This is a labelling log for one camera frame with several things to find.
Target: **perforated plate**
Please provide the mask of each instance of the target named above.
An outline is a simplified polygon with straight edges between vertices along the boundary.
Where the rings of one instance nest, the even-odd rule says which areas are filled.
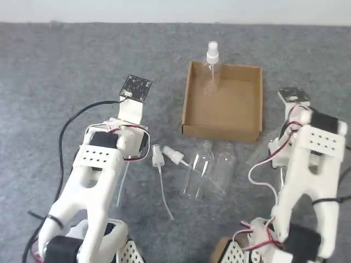
[[[299,144],[312,151],[325,155],[343,158],[345,138],[338,134],[305,125],[301,128],[301,140]]]
[[[230,242],[220,263],[265,263],[257,250],[243,251],[235,241]]]
[[[107,147],[82,145],[74,165],[105,168],[115,157],[116,151]]]
[[[144,263],[142,256],[137,250],[137,246],[134,241],[129,240],[124,247],[119,263]]]

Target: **open cardboard box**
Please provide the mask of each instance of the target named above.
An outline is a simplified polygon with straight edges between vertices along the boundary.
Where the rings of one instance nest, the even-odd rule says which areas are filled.
[[[213,95],[203,93],[201,71],[201,62],[190,62],[182,134],[255,142],[262,132],[262,68],[224,64]]]

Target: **black cable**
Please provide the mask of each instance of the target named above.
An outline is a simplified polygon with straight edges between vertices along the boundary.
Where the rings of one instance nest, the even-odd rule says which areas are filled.
[[[340,197],[336,197],[336,198],[321,198],[321,199],[317,199],[315,201],[312,202],[312,205],[321,203],[321,202],[337,202],[339,204],[350,200],[351,199],[351,195],[349,196],[340,196]]]
[[[119,104],[121,102],[124,102],[127,99],[121,100],[121,101],[117,101],[117,100],[105,100],[105,101],[99,101],[93,104],[90,104],[88,106],[86,106],[85,108],[81,109],[80,111],[78,111],[75,115],[73,115],[66,123],[65,125],[62,127],[62,130],[60,132],[60,136],[59,136],[59,159],[60,159],[60,181],[59,181],[59,187],[56,191],[56,195],[54,198],[54,203],[59,199],[61,190],[62,190],[62,185],[64,183],[64,160],[63,160],[63,154],[62,154],[62,140],[64,137],[64,133],[68,127],[68,125],[70,125],[71,122],[73,122],[80,114],[82,114],[83,112],[87,111],[90,108],[93,108],[95,106],[99,106],[99,105],[106,105],[106,104]],[[42,219],[40,225],[35,229],[34,233],[32,234],[32,236],[29,238],[23,254],[22,254],[22,263],[26,263],[27,262],[27,256],[28,256],[28,252],[34,242],[34,239],[36,238],[36,236],[38,235],[40,229],[42,228],[42,226],[44,225],[45,219]]]
[[[31,216],[33,216],[34,218],[39,219],[39,220],[45,219],[45,216],[38,215],[37,213],[34,213],[34,212],[32,212],[32,211],[28,211],[27,214],[29,214],[29,215],[31,215]]]
[[[339,183],[338,183],[338,187],[340,187],[342,181],[345,179],[345,177],[350,173],[351,171],[351,166],[348,167],[339,177]]]

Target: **bottle cap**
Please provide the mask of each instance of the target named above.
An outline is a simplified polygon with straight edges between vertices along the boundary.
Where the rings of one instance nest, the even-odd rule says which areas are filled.
[[[218,43],[217,41],[210,41],[208,43],[208,51],[206,57],[207,63],[216,64],[219,61],[219,53],[218,53]]]

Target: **white robotic arm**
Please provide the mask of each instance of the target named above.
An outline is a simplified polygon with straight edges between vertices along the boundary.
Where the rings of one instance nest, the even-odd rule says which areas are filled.
[[[327,259],[335,248],[339,204],[318,202],[314,205],[318,220],[316,233],[299,227],[291,229],[290,219],[293,207],[303,194],[312,201],[336,198],[347,125],[309,108],[308,97],[299,88],[280,90],[279,95],[286,105],[286,122],[280,136],[269,143],[269,150],[273,154],[286,144],[272,159],[272,165],[273,168],[286,167],[287,173],[278,202],[271,211],[274,231],[268,231],[283,247],[268,244],[258,248],[258,251],[269,263],[314,262],[293,261],[294,256],[299,257],[299,252],[294,254],[296,251],[288,251],[284,245],[289,239],[290,242],[298,242],[306,234],[306,239],[314,237],[317,242],[314,244],[318,249],[315,256]],[[250,234],[250,245],[267,240],[266,223],[260,218],[251,222],[253,233]],[[292,236],[292,231],[300,232]]]
[[[120,262],[118,253],[130,242],[128,228],[123,221],[108,219],[107,213],[123,163],[149,153],[150,135],[140,121],[150,86],[151,81],[129,75],[120,92],[118,118],[87,128],[69,179],[38,234],[38,252],[45,263],[111,263],[115,255],[114,262]],[[62,236],[80,210],[87,211],[88,219]]]

